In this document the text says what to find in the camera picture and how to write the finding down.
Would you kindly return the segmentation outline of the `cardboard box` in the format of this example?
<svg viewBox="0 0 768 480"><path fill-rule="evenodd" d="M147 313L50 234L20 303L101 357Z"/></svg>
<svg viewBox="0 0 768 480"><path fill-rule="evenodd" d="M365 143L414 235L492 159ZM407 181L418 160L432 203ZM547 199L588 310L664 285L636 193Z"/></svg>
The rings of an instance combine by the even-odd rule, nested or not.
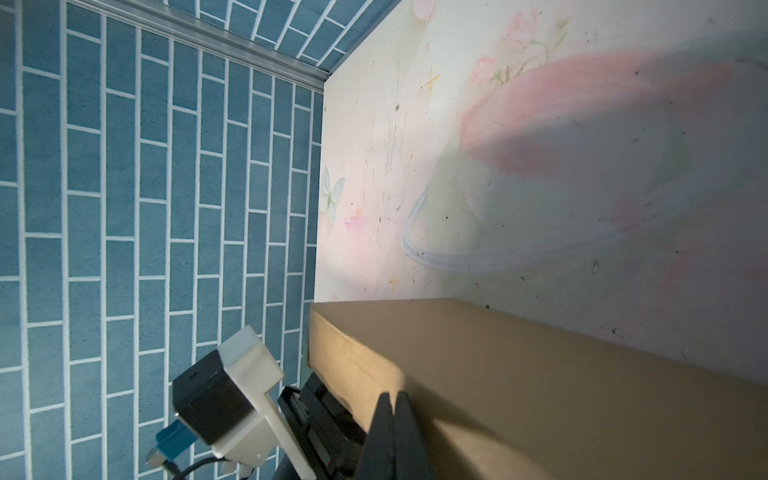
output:
<svg viewBox="0 0 768 480"><path fill-rule="evenodd" d="M405 392L440 479L763 479L767 389L450 299L316 303L309 363L369 428Z"/></svg>

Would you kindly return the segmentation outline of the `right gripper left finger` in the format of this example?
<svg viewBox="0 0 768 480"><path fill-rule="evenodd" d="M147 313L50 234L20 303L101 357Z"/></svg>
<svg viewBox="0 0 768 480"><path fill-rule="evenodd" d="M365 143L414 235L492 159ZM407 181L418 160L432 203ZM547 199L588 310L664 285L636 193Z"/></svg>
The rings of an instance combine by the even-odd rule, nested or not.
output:
<svg viewBox="0 0 768 480"><path fill-rule="evenodd" d="M394 414L391 398L382 393L355 471L355 480L395 478Z"/></svg>

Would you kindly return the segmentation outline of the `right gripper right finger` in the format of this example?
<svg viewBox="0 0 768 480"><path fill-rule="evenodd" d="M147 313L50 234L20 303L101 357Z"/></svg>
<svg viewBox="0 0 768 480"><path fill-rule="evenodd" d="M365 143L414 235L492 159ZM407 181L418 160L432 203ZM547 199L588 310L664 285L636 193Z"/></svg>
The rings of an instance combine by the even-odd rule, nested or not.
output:
<svg viewBox="0 0 768 480"><path fill-rule="evenodd" d="M435 479L419 423L404 391L397 394L394 409L394 478Z"/></svg>

